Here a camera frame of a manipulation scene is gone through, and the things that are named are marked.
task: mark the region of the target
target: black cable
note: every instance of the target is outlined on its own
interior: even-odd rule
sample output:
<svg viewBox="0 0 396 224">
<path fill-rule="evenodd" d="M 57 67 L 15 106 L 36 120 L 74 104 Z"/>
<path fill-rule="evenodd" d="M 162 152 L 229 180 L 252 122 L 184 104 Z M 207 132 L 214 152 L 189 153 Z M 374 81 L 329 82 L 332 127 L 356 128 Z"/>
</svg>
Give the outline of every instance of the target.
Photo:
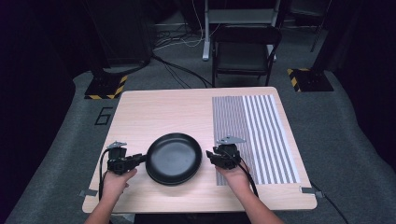
<svg viewBox="0 0 396 224">
<path fill-rule="evenodd" d="M 338 214 L 345 221 L 345 223 L 348 224 L 349 222 L 347 221 L 347 218 L 344 216 L 344 214 L 341 212 L 341 210 L 338 209 L 338 207 L 335 205 L 335 203 L 332 202 L 332 200 L 327 196 L 327 194 L 325 194 L 316 184 L 314 184 L 314 182 L 312 182 L 312 181 L 309 181 L 309 182 L 311 183 L 312 186 L 314 186 L 315 189 L 322 192 L 324 198 L 326 198 L 327 201 L 329 201 L 329 203 L 332 205 L 332 207 L 335 208 L 335 210 L 337 210 Z"/>
<path fill-rule="evenodd" d="M 102 156 L 100 158 L 100 163 L 99 163 L 99 201 L 102 199 L 102 193 L 103 193 L 103 180 L 105 179 L 105 176 L 107 174 L 107 172 L 102 175 L 102 164 L 103 164 L 103 157 L 105 156 L 105 154 L 109 151 L 110 149 L 106 149 L 103 153 Z"/>
<path fill-rule="evenodd" d="M 106 75 L 110 75 L 112 77 L 123 77 L 123 76 L 127 76 L 130 75 L 134 72 L 139 71 L 140 69 L 146 67 L 149 64 L 149 61 L 143 61 L 141 64 L 139 64 L 136 68 L 131 68 L 122 72 L 117 72 L 117 73 L 109 73 L 107 71 L 104 71 Z"/>
<path fill-rule="evenodd" d="M 157 61 L 159 61 L 159 62 L 161 62 L 161 63 L 165 63 L 165 64 L 167 64 L 167 65 L 169 65 L 169 66 L 175 67 L 175 68 L 177 68 L 177 69 L 179 69 L 179 70 L 181 70 L 181 71 L 190 73 L 190 74 L 192 74 L 193 76 L 198 77 L 198 78 L 204 83 L 205 88 L 207 88 L 206 83 L 209 84 L 210 86 L 212 86 L 212 83 L 210 83 L 209 81 L 207 81 L 207 80 L 204 79 L 203 77 L 199 76 L 198 74 L 192 72 L 191 70 L 189 70 L 189 69 L 187 69 L 187 68 L 184 68 L 184 67 L 181 67 L 181 66 L 179 66 L 179 65 L 176 65 L 176 64 L 173 64 L 173 63 L 169 63 L 169 62 L 167 62 L 167 61 L 164 61 L 162 58 L 158 57 L 158 56 L 155 55 L 155 54 L 152 55 L 152 58 L 155 59 L 155 60 L 157 60 Z"/>
<path fill-rule="evenodd" d="M 183 35 L 175 35 L 175 36 L 170 36 L 170 32 L 173 33 L 181 33 L 180 28 L 184 27 L 184 34 Z M 184 23 L 182 25 L 180 25 L 175 31 L 169 31 L 169 38 L 166 38 L 165 40 L 159 40 L 157 41 L 157 44 L 155 45 L 156 49 L 160 49 L 162 47 L 166 47 L 167 45 L 171 44 L 173 41 L 175 40 L 181 40 L 184 42 L 184 44 L 186 44 L 187 46 L 189 46 L 186 42 L 186 40 L 188 40 L 189 38 L 197 35 L 192 29 L 187 29 L 188 28 L 188 24 L 186 22 L 186 20 L 184 19 Z M 203 34 L 200 34 L 200 41 L 203 39 Z"/>
<path fill-rule="evenodd" d="M 183 81 L 183 79 L 181 79 L 181 77 L 179 77 L 177 75 L 177 73 L 166 63 L 163 64 L 163 66 L 165 66 L 166 70 L 168 70 L 168 72 L 171 74 L 172 78 L 183 88 L 186 89 L 184 85 L 186 85 L 188 88 L 191 89 L 191 86 L 189 84 L 187 84 L 185 81 Z"/>
<path fill-rule="evenodd" d="M 181 27 L 185 28 L 185 31 L 179 31 Z M 167 33 L 167 35 L 163 35 L 162 37 L 158 37 L 159 34 L 162 33 Z M 182 33 L 182 35 L 173 35 L 171 36 L 171 33 Z M 157 43 L 155 44 L 155 48 L 161 48 L 164 47 L 168 44 L 171 44 L 173 41 L 176 40 L 187 40 L 190 37 L 193 37 L 195 35 L 195 33 L 192 30 L 187 30 L 187 24 L 186 22 L 182 25 L 180 25 L 176 30 L 174 31 L 160 31 L 157 33 L 157 37 L 159 38 L 159 40 L 157 41 Z"/>
<path fill-rule="evenodd" d="M 245 164 L 245 166 L 248 167 L 247 164 L 245 163 L 244 159 L 241 158 L 241 160 L 242 160 L 242 162 Z M 259 197 L 259 192 L 257 192 L 256 184 L 254 183 L 254 180 L 253 180 L 253 177 L 252 177 L 251 174 L 250 174 L 250 171 L 249 171 L 248 169 L 246 170 L 244 167 L 242 167 L 241 164 L 238 164 L 238 166 L 241 167 L 241 169 L 242 169 L 242 170 L 245 172 L 245 174 L 247 175 L 248 182 L 250 182 L 250 185 L 251 185 L 251 187 L 252 187 L 252 189 L 253 189 L 254 195 L 256 195 L 258 198 L 260 198 L 260 197 Z"/>
</svg>

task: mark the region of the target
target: wire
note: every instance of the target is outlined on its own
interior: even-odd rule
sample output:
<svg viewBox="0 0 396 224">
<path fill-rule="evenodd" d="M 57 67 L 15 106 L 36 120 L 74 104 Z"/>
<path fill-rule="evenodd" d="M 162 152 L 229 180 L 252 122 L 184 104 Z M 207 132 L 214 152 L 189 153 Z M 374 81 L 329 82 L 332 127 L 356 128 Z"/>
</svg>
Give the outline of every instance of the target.
<svg viewBox="0 0 396 224">
<path fill-rule="evenodd" d="M 346 224 L 348 224 L 349 222 L 347 221 L 347 218 L 344 216 L 344 214 L 341 212 L 340 209 L 338 209 L 338 207 L 335 205 L 335 203 L 327 196 L 327 194 L 325 194 L 316 184 L 314 184 L 314 182 L 309 181 L 311 183 L 312 186 L 314 186 L 315 189 L 317 189 L 318 191 L 321 191 L 324 195 L 324 197 L 327 199 L 327 201 L 329 201 L 329 203 L 332 205 L 332 207 L 335 208 L 335 210 L 338 212 L 338 214 L 341 216 L 341 218 L 345 221 Z"/>
<path fill-rule="evenodd" d="M 105 156 L 105 154 L 109 151 L 109 149 L 107 148 L 103 153 L 102 156 L 100 158 L 100 164 L 99 164 L 99 201 L 102 199 L 102 193 L 103 193 L 103 180 L 105 179 L 105 176 L 107 174 L 107 172 L 102 175 L 102 164 L 103 164 L 103 157 Z"/>
<path fill-rule="evenodd" d="M 226 9 L 226 8 L 227 8 L 227 0 L 224 1 L 224 9 Z M 216 29 L 209 35 L 209 37 L 212 36 L 219 29 L 220 25 L 221 25 L 221 23 L 218 24 Z"/>
<path fill-rule="evenodd" d="M 203 37 L 204 37 L 204 32 L 202 31 L 202 24 L 201 24 L 201 22 L 200 22 L 200 20 L 199 20 L 199 17 L 198 17 L 198 14 L 197 14 L 197 10 L 195 9 L 194 0 L 191 0 L 191 2 L 192 2 L 192 7 L 194 8 L 195 17 L 196 17 L 197 20 L 198 20 L 199 28 L 200 28 L 200 30 L 201 30 L 201 38 L 199 38 L 198 43 L 196 43 L 195 45 L 188 45 L 187 42 L 184 41 L 184 39 L 181 39 L 181 40 L 182 40 L 182 41 L 184 42 L 184 44 L 186 44 L 188 47 L 193 48 L 193 47 L 197 47 L 197 46 L 201 43 L 201 41 L 203 40 Z"/>
<path fill-rule="evenodd" d="M 171 36 L 171 33 L 181 33 L 181 31 L 179 31 L 179 29 L 183 26 L 185 27 L 185 32 L 182 35 Z M 159 48 L 159 47 L 166 46 L 167 44 L 172 43 L 172 41 L 180 40 L 183 37 L 186 37 L 187 35 L 190 35 L 190 36 L 188 36 L 186 39 L 192 37 L 191 32 L 188 32 L 186 27 L 187 27 L 187 24 L 184 23 L 184 24 L 180 25 L 175 31 L 160 31 L 160 32 L 158 32 L 157 35 L 162 35 L 162 37 L 157 36 L 160 39 L 155 44 L 155 47 Z"/>
<path fill-rule="evenodd" d="M 242 160 L 242 162 L 245 164 L 245 166 L 248 167 L 247 164 L 245 163 L 244 159 L 241 158 L 241 160 Z M 251 187 L 252 187 L 252 189 L 253 189 L 253 193 L 259 198 L 259 192 L 257 192 L 256 184 L 254 183 L 253 177 L 251 177 L 250 171 L 248 170 L 248 168 L 247 168 L 247 170 L 246 170 L 244 167 L 242 167 L 241 164 L 238 164 L 238 166 L 239 166 L 239 167 L 245 172 L 245 174 L 247 175 L 247 179 L 248 179 L 248 182 L 250 182 L 250 185 L 251 185 Z"/>
<path fill-rule="evenodd" d="M 166 48 L 166 47 L 169 47 L 169 46 L 173 46 L 173 45 L 178 45 L 178 44 L 193 43 L 193 42 L 197 42 L 197 41 L 201 42 L 202 40 L 203 40 L 203 39 L 201 38 L 201 39 L 199 39 L 199 40 L 191 40 L 191 41 L 185 41 L 185 42 L 179 42 L 179 43 L 168 44 L 168 45 L 165 45 L 165 46 L 156 48 L 156 49 L 154 49 L 154 50 L 163 49 L 163 48 Z"/>
<path fill-rule="evenodd" d="M 113 76 L 113 77 L 123 77 L 123 76 L 127 76 L 130 75 L 134 72 L 139 71 L 140 69 L 146 67 L 149 64 L 149 61 L 143 61 L 141 64 L 139 64 L 136 68 L 131 68 L 122 72 L 117 72 L 117 73 L 109 73 L 104 71 L 107 75 Z"/>
<path fill-rule="evenodd" d="M 168 72 L 171 74 L 172 78 L 183 88 L 186 89 L 186 87 L 184 85 L 186 85 L 188 88 L 191 89 L 191 86 L 189 86 L 189 84 L 187 84 L 185 81 L 183 81 L 178 75 L 177 73 L 166 63 L 163 63 L 163 66 L 166 68 L 166 70 L 168 70 Z"/>
<path fill-rule="evenodd" d="M 167 62 L 167 61 L 164 61 L 162 58 L 158 57 L 158 56 L 155 55 L 155 54 L 153 54 L 151 57 L 152 57 L 153 59 L 155 59 L 155 60 L 161 62 L 161 63 L 165 63 L 165 64 L 167 64 L 167 65 L 169 65 L 169 66 L 175 67 L 175 68 L 177 68 L 177 69 L 179 69 L 179 70 L 181 70 L 181 71 L 190 73 L 190 74 L 192 74 L 193 76 L 198 77 L 198 78 L 204 83 L 205 88 L 207 88 L 206 83 L 209 84 L 210 86 L 212 86 L 212 83 L 210 83 L 209 81 L 207 81 L 204 77 L 199 76 L 198 74 L 192 72 L 191 70 L 189 70 L 189 69 L 187 69 L 187 68 L 184 68 L 184 67 L 181 67 L 181 66 L 179 66 L 179 65 L 176 65 L 176 64 L 173 64 L 173 63 L 169 63 L 169 62 Z"/>
</svg>

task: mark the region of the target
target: table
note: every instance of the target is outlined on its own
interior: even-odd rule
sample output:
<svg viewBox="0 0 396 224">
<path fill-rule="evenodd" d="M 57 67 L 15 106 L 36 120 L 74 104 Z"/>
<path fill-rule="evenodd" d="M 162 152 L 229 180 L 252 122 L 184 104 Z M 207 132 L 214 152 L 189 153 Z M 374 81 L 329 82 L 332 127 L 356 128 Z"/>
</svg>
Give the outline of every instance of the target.
<svg viewBox="0 0 396 224">
<path fill-rule="evenodd" d="M 145 164 L 129 180 L 131 187 L 121 195 L 114 213 L 199 213 L 243 211 L 228 186 L 217 186 L 216 171 L 205 156 L 214 145 L 212 97 L 268 95 L 274 96 L 290 152 L 297 167 L 300 183 L 257 185 L 261 200 L 272 210 L 314 209 L 313 194 L 301 193 L 300 187 L 310 188 L 302 158 L 293 138 L 278 93 L 272 87 L 126 91 L 122 94 L 103 150 L 115 141 L 126 142 L 127 156 L 146 154 L 157 138 L 167 133 L 185 133 L 200 144 L 203 151 L 201 167 L 187 182 L 167 187 L 152 180 Z M 98 166 L 90 189 L 98 190 Z M 90 213 L 98 204 L 98 196 L 86 196 L 82 209 Z"/>
<path fill-rule="evenodd" d="M 205 0 L 205 42 L 202 59 L 209 60 L 210 36 L 209 23 L 267 23 L 276 25 L 277 12 L 280 0 L 276 0 L 274 8 L 261 9 L 209 9 L 208 0 Z"/>
</svg>

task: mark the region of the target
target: black curtain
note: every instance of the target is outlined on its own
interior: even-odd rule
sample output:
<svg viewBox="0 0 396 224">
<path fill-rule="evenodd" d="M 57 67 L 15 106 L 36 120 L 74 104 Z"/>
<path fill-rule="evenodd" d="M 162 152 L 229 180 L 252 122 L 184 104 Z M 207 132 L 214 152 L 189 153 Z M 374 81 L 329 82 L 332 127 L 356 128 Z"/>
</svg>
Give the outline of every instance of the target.
<svg viewBox="0 0 396 224">
<path fill-rule="evenodd" d="M 27 0 L 71 76 L 109 67 L 99 35 L 82 0 Z"/>
<path fill-rule="evenodd" d="M 50 149 L 73 100 L 72 77 L 84 66 L 78 62 L 70 66 L 75 52 L 53 44 L 26 1 L 2 1 L 0 11 L 0 223 L 4 223 Z"/>
<path fill-rule="evenodd" d="M 394 8 L 394 1 L 339 2 L 313 69 L 335 73 L 362 131 L 396 171 Z"/>
</svg>

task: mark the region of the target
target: hazard tape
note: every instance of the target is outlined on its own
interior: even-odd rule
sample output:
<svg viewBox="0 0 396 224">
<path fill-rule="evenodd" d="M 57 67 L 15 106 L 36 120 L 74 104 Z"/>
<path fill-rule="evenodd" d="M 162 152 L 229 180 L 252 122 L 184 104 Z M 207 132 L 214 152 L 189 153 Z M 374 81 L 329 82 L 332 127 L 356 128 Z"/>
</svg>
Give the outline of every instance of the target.
<svg viewBox="0 0 396 224">
<path fill-rule="evenodd" d="M 307 68 L 301 68 L 301 69 L 288 69 L 288 74 L 291 80 L 291 85 L 293 86 L 295 91 L 301 91 L 300 86 L 297 83 L 297 79 L 295 77 L 295 75 L 293 74 L 294 71 L 309 71 L 309 69 Z"/>
<path fill-rule="evenodd" d="M 117 99 L 119 98 L 119 96 L 122 93 L 122 89 L 125 86 L 125 82 L 126 82 L 127 76 L 123 77 L 120 81 L 120 85 L 117 88 L 117 90 L 115 91 L 114 94 L 110 94 L 110 95 L 85 95 L 84 99 L 90 99 L 90 100 L 105 100 L 105 99 Z"/>
</svg>

